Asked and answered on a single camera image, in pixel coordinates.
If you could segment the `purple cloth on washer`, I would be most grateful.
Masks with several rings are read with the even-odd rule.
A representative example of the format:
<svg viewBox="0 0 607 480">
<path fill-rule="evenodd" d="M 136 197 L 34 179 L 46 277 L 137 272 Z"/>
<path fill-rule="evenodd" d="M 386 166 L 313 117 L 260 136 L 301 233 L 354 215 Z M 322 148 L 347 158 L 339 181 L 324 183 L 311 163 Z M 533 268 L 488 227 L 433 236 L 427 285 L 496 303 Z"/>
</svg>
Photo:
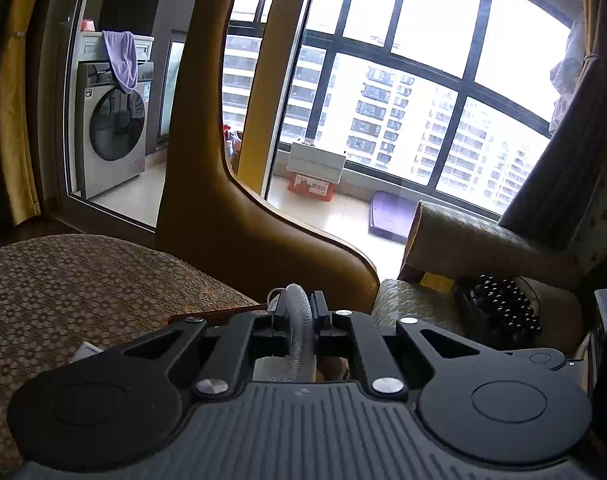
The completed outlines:
<svg viewBox="0 0 607 480">
<path fill-rule="evenodd" d="M 131 94 L 138 83 L 138 57 L 133 33 L 104 30 L 102 38 L 110 66 L 121 90 L 125 94 Z"/>
</svg>

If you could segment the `brown leather chair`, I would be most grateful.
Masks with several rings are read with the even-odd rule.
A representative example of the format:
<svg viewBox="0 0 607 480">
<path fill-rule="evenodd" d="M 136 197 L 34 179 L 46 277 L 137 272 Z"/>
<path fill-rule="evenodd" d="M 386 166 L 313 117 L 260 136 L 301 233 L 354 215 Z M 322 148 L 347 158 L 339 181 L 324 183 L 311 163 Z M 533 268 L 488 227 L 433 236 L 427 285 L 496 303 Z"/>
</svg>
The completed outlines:
<svg viewBox="0 0 607 480">
<path fill-rule="evenodd" d="M 224 155 L 222 69 L 233 0 L 195 0 L 181 58 L 155 243 L 249 298 L 296 283 L 334 309 L 371 312 L 379 279 L 339 238 L 282 214 Z"/>
</svg>

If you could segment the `purple floor mat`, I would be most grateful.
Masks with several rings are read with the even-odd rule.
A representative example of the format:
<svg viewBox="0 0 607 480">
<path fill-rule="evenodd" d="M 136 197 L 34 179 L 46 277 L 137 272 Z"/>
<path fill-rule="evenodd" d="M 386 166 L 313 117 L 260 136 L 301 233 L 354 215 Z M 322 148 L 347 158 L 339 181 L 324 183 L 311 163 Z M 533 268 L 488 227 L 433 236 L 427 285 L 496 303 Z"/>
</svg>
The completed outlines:
<svg viewBox="0 0 607 480">
<path fill-rule="evenodd" d="M 369 232 L 404 244 L 407 241 L 417 203 L 383 191 L 373 194 L 369 203 Z"/>
</svg>

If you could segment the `white cardboard box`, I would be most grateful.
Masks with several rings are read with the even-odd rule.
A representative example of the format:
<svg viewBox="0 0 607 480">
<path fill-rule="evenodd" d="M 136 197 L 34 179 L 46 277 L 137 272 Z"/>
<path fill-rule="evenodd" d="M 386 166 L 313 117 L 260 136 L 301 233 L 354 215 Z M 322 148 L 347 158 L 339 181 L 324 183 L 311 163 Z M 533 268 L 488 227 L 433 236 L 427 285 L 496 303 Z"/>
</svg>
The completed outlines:
<svg viewBox="0 0 607 480">
<path fill-rule="evenodd" d="M 292 174 L 338 184 L 343 175 L 345 162 L 346 154 L 326 151 L 312 144 L 294 142 L 290 145 L 286 169 Z"/>
</svg>

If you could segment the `white mesh face mask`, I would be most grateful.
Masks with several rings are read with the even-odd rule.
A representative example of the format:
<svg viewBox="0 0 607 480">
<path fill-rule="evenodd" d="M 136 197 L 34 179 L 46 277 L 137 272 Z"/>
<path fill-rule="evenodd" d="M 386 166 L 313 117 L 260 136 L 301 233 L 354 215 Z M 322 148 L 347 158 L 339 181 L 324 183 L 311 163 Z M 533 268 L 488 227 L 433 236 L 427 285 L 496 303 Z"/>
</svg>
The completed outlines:
<svg viewBox="0 0 607 480">
<path fill-rule="evenodd" d="M 310 302 L 302 286 L 287 285 L 277 306 L 285 302 L 290 318 L 290 352 L 287 356 L 258 359 L 254 382 L 315 382 L 317 357 L 314 354 L 314 325 Z"/>
</svg>

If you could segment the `red storage box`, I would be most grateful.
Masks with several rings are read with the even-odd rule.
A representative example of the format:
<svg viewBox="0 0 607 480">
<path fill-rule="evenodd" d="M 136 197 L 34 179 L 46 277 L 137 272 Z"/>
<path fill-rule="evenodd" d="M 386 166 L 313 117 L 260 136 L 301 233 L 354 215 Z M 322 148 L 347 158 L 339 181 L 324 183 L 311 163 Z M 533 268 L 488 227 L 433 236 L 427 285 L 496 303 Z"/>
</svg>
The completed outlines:
<svg viewBox="0 0 607 480">
<path fill-rule="evenodd" d="M 226 325 L 227 322 L 233 318 L 234 315 L 238 315 L 246 312 L 266 312 L 266 304 L 252 304 L 251 306 L 235 307 L 223 310 L 211 310 L 211 311 L 200 311 L 190 313 L 179 313 L 171 315 L 168 318 L 167 325 L 174 325 L 185 321 L 187 318 L 200 318 L 207 324 L 213 326 Z"/>
</svg>

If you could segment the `washing machine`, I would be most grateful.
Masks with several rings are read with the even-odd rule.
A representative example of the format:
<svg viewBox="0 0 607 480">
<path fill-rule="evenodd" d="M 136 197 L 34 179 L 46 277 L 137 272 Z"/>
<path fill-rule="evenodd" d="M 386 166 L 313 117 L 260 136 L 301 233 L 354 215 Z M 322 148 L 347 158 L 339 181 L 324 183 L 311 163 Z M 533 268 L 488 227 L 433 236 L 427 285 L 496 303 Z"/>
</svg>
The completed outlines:
<svg viewBox="0 0 607 480">
<path fill-rule="evenodd" d="M 145 169 L 148 102 L 154 79 L 154 39 L 136 36 L 138 83 L 123 92 L 100 32 L 82 32 L 77 49 L 75 169 L 86 200 L 121 185 Z"/>
</svg>

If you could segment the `patterned cushion roll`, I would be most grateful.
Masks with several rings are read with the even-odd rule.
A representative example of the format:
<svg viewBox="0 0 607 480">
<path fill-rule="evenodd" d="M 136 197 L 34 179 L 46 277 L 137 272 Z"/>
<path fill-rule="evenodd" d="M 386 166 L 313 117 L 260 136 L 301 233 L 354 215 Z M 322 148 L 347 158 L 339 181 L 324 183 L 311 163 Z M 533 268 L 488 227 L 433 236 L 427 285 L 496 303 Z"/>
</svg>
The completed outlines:
<svg viewBox="0 0 607 480">
<path fill-rule="evenodd" d="M 451 281 L 480 274 L 524 276 L 562 289 L 574 288 L 581 278 L 567 252 L 535 244 L 474 214 L 419 202 L 399 278 L 417 283 L 426 273 Z"/>
</svg>

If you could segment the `black spiky massage mat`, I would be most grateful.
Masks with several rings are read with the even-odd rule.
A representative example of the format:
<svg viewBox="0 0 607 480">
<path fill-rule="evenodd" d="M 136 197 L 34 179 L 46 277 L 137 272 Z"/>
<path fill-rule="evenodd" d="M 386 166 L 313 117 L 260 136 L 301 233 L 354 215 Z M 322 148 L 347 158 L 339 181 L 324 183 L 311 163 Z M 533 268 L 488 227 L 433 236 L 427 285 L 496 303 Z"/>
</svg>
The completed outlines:
<svg viewBox="0 0 607 480">
<path fill-rule="evenodd" d="M 539 300 L 521 278 L 462 278 L 455 285 L 455 298 L 471 338 L 488 347 L 529 348 L 542 332 Z"/>
</svg>

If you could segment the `yellow curtain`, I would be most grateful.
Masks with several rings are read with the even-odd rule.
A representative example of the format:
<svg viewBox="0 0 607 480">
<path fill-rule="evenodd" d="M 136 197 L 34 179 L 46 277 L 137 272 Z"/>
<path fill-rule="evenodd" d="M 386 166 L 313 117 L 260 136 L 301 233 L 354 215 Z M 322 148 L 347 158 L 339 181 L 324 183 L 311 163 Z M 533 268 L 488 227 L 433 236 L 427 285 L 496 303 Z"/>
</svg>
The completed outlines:
<svg viewBox="0 0 607 480">
<path fill-rule="evenodd" d="M 41 214 L 26 112 L 26 44 L 36 0 L 12 0 L 0 57 L 0 156 L 6 195 L 18 226 Z"/>
</svg>

